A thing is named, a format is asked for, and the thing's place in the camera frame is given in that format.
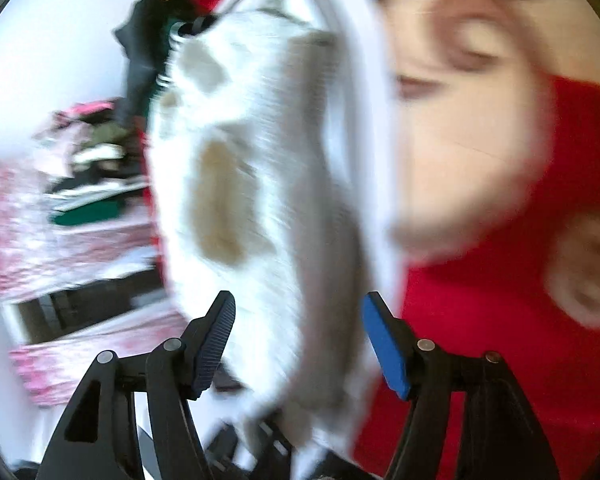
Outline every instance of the pile of clothes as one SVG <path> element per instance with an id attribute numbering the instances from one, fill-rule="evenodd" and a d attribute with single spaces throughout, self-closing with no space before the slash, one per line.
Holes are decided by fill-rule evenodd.
<path id="1" fill-rule="evenodd" d="M 148 186 L 138 135 L 113 121 L 119 100 L 56 112 L 36 136 L 36 169 L 51 177 L 49 221 L 79 226 L 116 219 Z"/>

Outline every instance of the fluffy white garment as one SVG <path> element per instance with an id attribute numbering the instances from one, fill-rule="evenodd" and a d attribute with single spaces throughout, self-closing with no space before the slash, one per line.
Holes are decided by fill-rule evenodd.
<path id="1" fill-rule="evenodd" d="M 324 413 L 342 394 L 358 245 L 320 140 L 332 49 L 277 12 L 227 14 L 171 54 L 150 108 L 171 292 L 192 318 L 233 293 L 223 361 L 255 417 L 290 401 Z"/>

